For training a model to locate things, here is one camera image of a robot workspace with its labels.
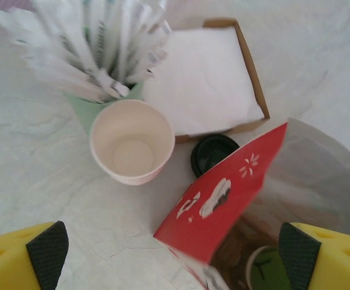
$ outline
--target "white surface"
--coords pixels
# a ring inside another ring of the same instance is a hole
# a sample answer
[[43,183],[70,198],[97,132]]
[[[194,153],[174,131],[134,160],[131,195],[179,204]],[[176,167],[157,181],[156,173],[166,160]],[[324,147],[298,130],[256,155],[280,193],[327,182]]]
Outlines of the white surface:
[[[350,1],[206,2],[169,1],[170,24],[237,17],[272,117],[299,118],[350,148]],[[193,145],[176,146],[151,183],[118,183],[92,159],[65,99],[19,55],[0,29],[0,234],[64,221],[70,246],[58,290],[202,289],[151,237],[194,179]]]
[[157,177],[175,147],[167,119],[140,100],[118,101],[103,109],[89,135],[98,165],[128,185],[142,185]]
[[145,82],[144,95],[176,135],[226,131],[263,118],[234,27],[175,31],[163,49],[168,57]]

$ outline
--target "white paper bag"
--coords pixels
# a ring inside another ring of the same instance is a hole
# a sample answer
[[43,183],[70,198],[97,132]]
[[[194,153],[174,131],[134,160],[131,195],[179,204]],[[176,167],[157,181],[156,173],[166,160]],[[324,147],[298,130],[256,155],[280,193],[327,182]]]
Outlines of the white paper bag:
[[350,151],[321,131],[289,119],[281,150],[244,215],[274,238],[283,222],[350,234]]

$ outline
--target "napkin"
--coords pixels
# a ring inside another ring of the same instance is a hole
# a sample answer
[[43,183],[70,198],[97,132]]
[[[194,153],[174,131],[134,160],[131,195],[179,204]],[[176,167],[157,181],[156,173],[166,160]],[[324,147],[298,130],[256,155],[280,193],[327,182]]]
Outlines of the napkin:
[[263,118],[234,27],[175,31],[144,99],[176,135],[219,132]]

